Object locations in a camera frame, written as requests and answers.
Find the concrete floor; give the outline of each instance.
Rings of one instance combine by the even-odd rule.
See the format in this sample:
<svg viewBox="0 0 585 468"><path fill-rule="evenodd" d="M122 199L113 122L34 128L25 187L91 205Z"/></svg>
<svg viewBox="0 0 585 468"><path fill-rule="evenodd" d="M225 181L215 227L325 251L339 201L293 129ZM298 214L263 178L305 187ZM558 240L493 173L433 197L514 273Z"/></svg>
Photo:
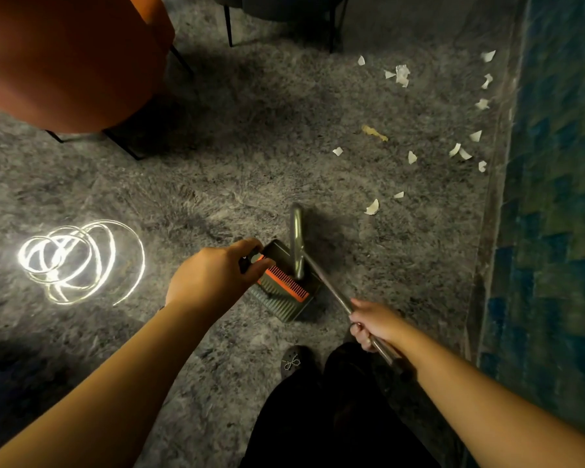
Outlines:
<svg viewBox="0 0 585 468"><path fill-rule="evenodd" d="M495 103L511 77L516 0L351 0L332 55L324 32L239 10L238 45L229 48L223 8L212 0L165 2L175 45L196 75L170 58L171 95L117 128L146 160L98 135L60 145L0 113L0 444L154 315L183 257L236 236L288 241L293 201L311 210L309 246L346 294L385 301L463 349L488 185L477 163L490 162L507 134ZM493 49L484 64L480 53ZM403 63L407 89L383 73ZM494 77L487 92L486 73ZM474 107L481 97L491 109ZM361 133L364 124L389 141ZM477 130L478 144L468 140ZM455 142L474 157L449 158ZM418 156L412 165L408 150ZM405 197L393 199L400 191ZM365 215L375 198L379 212ZM117 307L103 295L51 305L18 268L19 245L101 218L136 229L147 253L143 281ZM287 325L243 298L185 365L138 466L236 466L283 350L309 345L324 361L346 330L326 294ZM416 387L381 378L432 454L455 465L459 444L431 403Z"/></svg>

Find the forearm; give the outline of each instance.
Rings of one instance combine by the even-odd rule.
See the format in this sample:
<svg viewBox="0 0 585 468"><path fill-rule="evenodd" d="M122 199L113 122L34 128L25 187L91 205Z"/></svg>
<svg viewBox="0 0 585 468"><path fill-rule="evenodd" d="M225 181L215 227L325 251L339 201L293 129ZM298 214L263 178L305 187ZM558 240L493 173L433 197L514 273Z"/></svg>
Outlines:
<svg viewBox="0 0 585 468"><path fill-rule="evenodd" d="M211 322L163 308L52 409L0 449L4 467L128 467Z"/></svg>
<svg viewBox="0 0 585 468"><path fill-rule="evenodd" d="M400 321L390 342L482 468L585 467L585 436Z"/></svg>

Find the glowing light coil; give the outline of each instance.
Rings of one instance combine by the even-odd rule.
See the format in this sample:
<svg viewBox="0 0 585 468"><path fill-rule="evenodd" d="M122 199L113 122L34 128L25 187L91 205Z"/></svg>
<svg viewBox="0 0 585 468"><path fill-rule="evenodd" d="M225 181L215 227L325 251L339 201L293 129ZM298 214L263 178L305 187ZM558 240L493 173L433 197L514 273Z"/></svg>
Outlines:
<svg viewBox="0 0 585 468"><path fill-rule="evenodd" d="M145 272L145 249L143 243L131 227L120 221L96 220L87 223L83 227L65 225L64 227L55 228L45 236L33 236L20 248L17 253L17 261L26 271L29 279L44 287L47 298L55 304L72 305L81 302L92 296L106 283L115 265L115 258L117 257L115 237L107 225L117 225L128 230L136 238L141 250L141 267L138 277L128 292L113 304L113 306L117 305L132 294L138 283L141 282ZM109 239L109 258L106 263L102 260L98 244L90 234L96 228L101 228ZM70 253L74 251L79 243L86 246L86 258L80 265L76 266L75 270L73 270L73 266L71 266L70 270L65 269L64 265ZM54 249L48 251L49 246L53 246ZM93 276L89 278L91 282L85 285L74 284L77 279L82 281L87 278L84 273L89 264L94 267ZM67 290L70 293L77 294L78 297L67 298L65 296L65 291Z"/></svg>

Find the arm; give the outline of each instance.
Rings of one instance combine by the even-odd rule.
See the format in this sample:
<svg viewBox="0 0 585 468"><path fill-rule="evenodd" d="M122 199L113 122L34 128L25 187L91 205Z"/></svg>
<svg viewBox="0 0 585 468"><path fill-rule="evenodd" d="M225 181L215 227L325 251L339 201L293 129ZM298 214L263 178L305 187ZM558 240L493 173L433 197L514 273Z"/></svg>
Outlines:
<svg viewBox="0 0 585 468"><path fill-rule="evenodd" d="M385 306L352 300L351 333L369 331L398 349L418 382L482 468L585 468L585 436L493 381Z"/></svg>
<svg viewBox="0 0 585 468"><path fill-rule="evenodd" d="M210 326L265 270L238 260L257 240L205 248L187 259L165 307L70 394L0 449L0 468L131 467L164 398Z"/></svg>

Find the chair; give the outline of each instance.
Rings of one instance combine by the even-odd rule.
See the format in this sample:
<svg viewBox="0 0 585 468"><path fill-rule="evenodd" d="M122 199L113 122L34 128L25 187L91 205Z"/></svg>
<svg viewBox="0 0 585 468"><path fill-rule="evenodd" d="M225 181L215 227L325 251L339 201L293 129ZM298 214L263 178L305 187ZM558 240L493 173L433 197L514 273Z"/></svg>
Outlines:
<svg viewBox="0 0 585 468"><path fill-rule="evenodd" d="M227 42L232 43L229 9L241 8L245 13L267 21L291 22L329 12L329 52L334 52L335 9L343 0L215 0L223 5ZM343 16L349 0L344 0Z"/></svg>
<svg viewBox="0 0 585 468"><path fill-rule="evenodd" d="M163 84L175 32L160 0L0 0L0 110L48 132L104 132Z"/></svg>

